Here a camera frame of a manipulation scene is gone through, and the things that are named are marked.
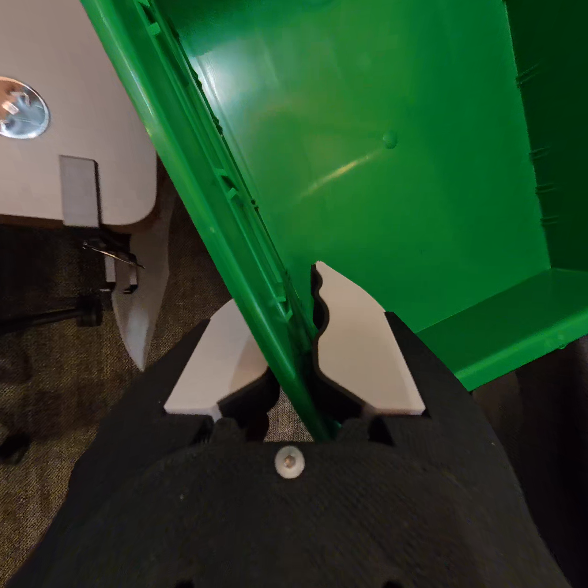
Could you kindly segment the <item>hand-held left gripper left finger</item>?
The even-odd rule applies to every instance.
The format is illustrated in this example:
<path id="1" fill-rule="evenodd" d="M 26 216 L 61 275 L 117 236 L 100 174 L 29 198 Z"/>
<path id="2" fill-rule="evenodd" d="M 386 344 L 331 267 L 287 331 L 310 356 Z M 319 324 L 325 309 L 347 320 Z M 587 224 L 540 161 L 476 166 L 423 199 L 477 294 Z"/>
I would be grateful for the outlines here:
<path id="1" fill-rule="evenodd" d="M 280 384 L 231 299 L 216 311 L 164 403 L 172 416 L 233 419 L 247 440 L 264 441 Z"/>

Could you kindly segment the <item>green plastic bin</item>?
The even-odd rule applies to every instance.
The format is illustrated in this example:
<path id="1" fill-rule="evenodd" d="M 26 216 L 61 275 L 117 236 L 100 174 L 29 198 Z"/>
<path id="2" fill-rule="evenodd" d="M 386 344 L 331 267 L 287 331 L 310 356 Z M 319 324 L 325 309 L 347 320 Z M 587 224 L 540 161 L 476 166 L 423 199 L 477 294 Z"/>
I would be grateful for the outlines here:
<path id="1" fill-rule="evenodd" d="M 468 389 L 587 334 L 587 1 L 82 1 L 316 440 L 311 266 Z"/>

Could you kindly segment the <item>grey desk clamp bracket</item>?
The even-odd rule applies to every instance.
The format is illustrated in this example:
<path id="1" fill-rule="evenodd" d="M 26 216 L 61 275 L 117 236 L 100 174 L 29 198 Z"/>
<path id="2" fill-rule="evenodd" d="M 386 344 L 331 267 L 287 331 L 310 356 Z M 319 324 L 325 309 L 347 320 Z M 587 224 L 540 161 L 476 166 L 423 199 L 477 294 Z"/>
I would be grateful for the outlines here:
<path id="1" fill-rule="evenodd" d="M 93 159 L 59 156 L 62 217 L 65 226 L 100 226 L 99 168 Z"/>

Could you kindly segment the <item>grey desk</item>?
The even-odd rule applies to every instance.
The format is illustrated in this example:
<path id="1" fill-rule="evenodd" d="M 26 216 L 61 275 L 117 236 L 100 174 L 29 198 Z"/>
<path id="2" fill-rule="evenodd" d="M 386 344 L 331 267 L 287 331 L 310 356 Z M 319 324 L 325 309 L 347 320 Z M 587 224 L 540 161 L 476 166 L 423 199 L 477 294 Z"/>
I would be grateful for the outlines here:
<path id="1" fill-rule="evenodd" d="M 1 1 L 1 77 L 49 111 L 39 136 L 1 136 L 2 224 L 62 224 L 61 156 L 97 165 L 104 224 L 151 214 L 156 151 L 80 1 Z"/>

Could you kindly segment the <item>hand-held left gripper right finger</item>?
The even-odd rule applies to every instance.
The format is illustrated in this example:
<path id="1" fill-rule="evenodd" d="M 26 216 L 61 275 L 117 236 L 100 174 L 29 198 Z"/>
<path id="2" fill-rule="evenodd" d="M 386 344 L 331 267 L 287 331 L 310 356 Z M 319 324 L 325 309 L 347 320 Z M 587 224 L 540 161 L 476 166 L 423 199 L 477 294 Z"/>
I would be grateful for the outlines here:
<path id="1" fill-rule="evenodd" d="M 317 261 L 311 269 L 311 396 L 325 416 L 420 417 L 426 405 L 387 319 L 367 291 Z"/>

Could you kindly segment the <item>black office chair base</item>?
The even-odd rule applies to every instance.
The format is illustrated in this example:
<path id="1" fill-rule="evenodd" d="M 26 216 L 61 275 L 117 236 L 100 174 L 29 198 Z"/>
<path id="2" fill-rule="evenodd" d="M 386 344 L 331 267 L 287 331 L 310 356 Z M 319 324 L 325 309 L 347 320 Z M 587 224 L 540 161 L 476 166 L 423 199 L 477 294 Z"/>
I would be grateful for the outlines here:
<path id="1" fill-rule="evenodd" d="M 75 321 L 78 327 L 99 327 L 102 324 L 102 318 L 101 299 L 95 295 L 80 295 L 73 307 L 2 319 L 1 335 L 68 320 Z"/>

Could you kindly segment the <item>white desk leg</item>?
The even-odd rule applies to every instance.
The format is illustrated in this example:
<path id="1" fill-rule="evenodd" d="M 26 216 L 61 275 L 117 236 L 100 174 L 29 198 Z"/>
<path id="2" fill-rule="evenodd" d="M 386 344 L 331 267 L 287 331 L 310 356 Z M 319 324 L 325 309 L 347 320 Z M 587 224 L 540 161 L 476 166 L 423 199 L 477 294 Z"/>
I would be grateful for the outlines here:
<path id="1" fill-rule="evenodd" d="M 169 278 L 169 230 L 172 210 L 164 210 L 151 227 L 135 233 L 130 239 L 131 253 L 135 254 L 140 268 L 138 286 L 132 293 L 124 293 L 130 286 L 132 267 L 116 264 L 116 288 L 112 294 L 112 307 L 122 342 L 128 355 L 140 371 L 148 362 L 149 349 L 162 306 Z"/>

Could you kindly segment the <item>silver round desk fastener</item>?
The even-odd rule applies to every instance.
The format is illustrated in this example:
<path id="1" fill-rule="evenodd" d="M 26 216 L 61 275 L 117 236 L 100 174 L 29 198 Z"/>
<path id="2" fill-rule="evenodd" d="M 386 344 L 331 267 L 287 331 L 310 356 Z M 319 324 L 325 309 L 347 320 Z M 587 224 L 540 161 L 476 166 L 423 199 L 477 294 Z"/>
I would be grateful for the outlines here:
<path id="1" fill-rule="evenodd" d="M 1 136 L 31 140 L 49 127 L 51 114 L 33 88 L 10 77 L 1 77 Z"/>

